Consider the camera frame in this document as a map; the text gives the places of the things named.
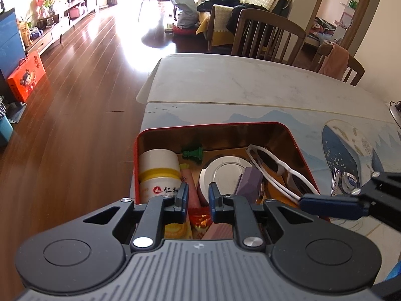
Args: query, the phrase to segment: green chess piece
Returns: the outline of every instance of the green chess piece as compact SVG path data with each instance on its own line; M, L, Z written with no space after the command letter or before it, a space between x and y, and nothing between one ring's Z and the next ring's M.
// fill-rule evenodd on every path
M194 159L199 159L201 161L203 158L203 148L199 147L195 150L184 150L182 156L183 158L193 157Z

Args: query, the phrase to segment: red cushion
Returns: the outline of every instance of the red cushion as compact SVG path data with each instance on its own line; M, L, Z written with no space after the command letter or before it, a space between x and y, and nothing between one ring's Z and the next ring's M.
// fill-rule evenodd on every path
M197 28L179 28L177 26L173 26L173 33L177 35L196 35Z

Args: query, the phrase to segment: purple eraser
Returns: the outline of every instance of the purple eraser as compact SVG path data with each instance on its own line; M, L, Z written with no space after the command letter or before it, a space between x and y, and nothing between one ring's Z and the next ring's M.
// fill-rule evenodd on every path
M263 174L256 168L246 167L240 176L234 195L244 196L249 203L255 203L259 198Z

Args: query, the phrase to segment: wooden chair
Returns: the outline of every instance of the wooden chair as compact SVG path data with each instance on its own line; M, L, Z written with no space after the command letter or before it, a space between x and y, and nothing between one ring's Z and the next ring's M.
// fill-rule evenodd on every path
M291 34L294 34L298 39L287 61L287 64L292 65L306 37L305 31L287 18L271 12L244 9L239 14L231 55L277 61L275 57L284 31L288 32L288 37L278 62L283 62Z
M333 45L331 44L322 44L319 46L318 51L316 52L315 57L312 60L312 65L310 66L309 70L314 72L319 72L320 68L323 65L323 61L328 56L333 49ZM346 83L351 75L352 70L356 72L355 77L352 79L350 84L352 86L356 86L356 84L360 81L363 74L365 73L365 69L363 66L356 61L353 56L349 56L348 58L348 68L349 71L344 78L344 82Z

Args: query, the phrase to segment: black circular plate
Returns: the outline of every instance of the black circular plate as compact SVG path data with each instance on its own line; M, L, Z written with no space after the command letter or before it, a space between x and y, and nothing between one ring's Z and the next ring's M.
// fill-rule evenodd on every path
M15 266L29 288L73 294L106 281L124 260L121 243L105 225L76 220L25 241Z
M287 226L271 259L292 282L327 293L371 286L381 266L380 251L372 241L320 219Z

